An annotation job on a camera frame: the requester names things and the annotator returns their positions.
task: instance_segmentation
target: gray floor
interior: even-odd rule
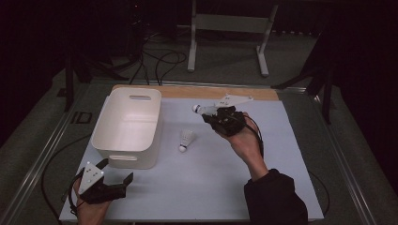
[[[164,76],[163,84],[184,82],[268,88],[297,76],[316,42],[312,37],[277,37],[272,34],[266,49],[270,76],[264,78],[260,75],[254,50],[261,37],[228,35],[228,39],[216,40],[212,33],[201,34],[195,71],[189,73],[185,61]],[[188,55],[189,44],[186,35],[173,41],[154,36],[145,45],[145,52],[161,57],[168,53],[164,49],[172,49]],[[177,58],[169,55],[164,60],[175,61]],[[155,68],[158,60],[145,54],[144,63],[151,84],[156,85]],[[160,64],[159,74],[170,67],[169,64]],[[131,77],[137,68],[138,65],[135,65],[120,74]],[[65,99],[56,97],[58,90],[64,87],[64,74],[62,72],[54,77],[53,88],[38,102],[0,151],[0,212],[9,218],[8,221],[14,224],[55,224],[54,216],[43,201],[40,180],[29,174],[42,172],[42,167],[35,164],[38,158],[45,157],[40,156],[42,152],[51,153],[82,138],[59,154],[46,173],[46,192],[59,213],[63,205],[60,201],[62,193],[76,172],[88,142],[84,136],[95,125],[93,122],[88,125],[71,124],[71,116],[74,112],[98,112],[103,99],[116,83],[120,82],[100,74],[91,84],[76,83],[78,100],[71,113],[64,113]],[[132,81],[132,84],[137,83],[145,83],[142,70]],[[296,88],[280,91],[278,95],[289,114],[309,171],[319,177],[330,196],[326,218],[314,224],[398,224],[397,197],[380,171],[338,88],[333,89],[331,126],[327,126],[319,116],[317,101],[303,94],[300,89],[307,83],[296,83]],[[98,115],[94,113],[94,117],[95,121]],[[328,205],[327,192],[316,178],[312,179],[318,200],[325,210]],[[22,182],[25,182],[24,187],[31,188],[19,189]],[[10,214],[7,209],[16,209],[16,214]]]

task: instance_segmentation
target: shuttlecock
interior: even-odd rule
[[[181,130],[181,137],[180,137],[180,144],[179,144],[179,151],[185,152],[187,151],[188,145],[193,142],[195,139],[195,133],[188,129]]]

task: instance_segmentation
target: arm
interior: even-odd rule
[[[77,218],[79,225],[100,225],[105,219],[106,211],[108,210],[111,202],[103,202],[99,204],[89,204],[84,202],[79,194],[78,189],[81,179],[77,180],[73,185],[73,189],[77,196]]]
[[[246,117],[246,123],[258,131],[251,119]],[[307,208],[295,192],[293,179],[267,168],[254,133],[244,128],[224,138],[246,163],[252,177],[244,188],[252,224],[307,224]]]

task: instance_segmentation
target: bin handle cutout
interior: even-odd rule
[[[134,96],[134,95],[129,96],[129,98],[132,100],[142,100],[142,101],[150,101],[152,99],[152,97],[149,96]]]

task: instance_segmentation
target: human hand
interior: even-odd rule
[[[79,178],[74,184],[73,189],[77,196],[77,218],[79,225],[100,225],[105,218],[106,212],[111,205],[112,201],[98,203],[98,204],[89,204],[84,202],[80,195],[78,194],[79,186],[82,181],[82,178]]]
[[[257,125],[249,118],[249,115],[246,112],[243,115],[245,116],[246,124],[258,133]],[[245,127],[238,134],[231,137],[226,137],[220,133],[219,135],[230,142],[235,153],[246,163],[253,181],[268,173],[266,163],[261,157],[260,146],[255,133]]]

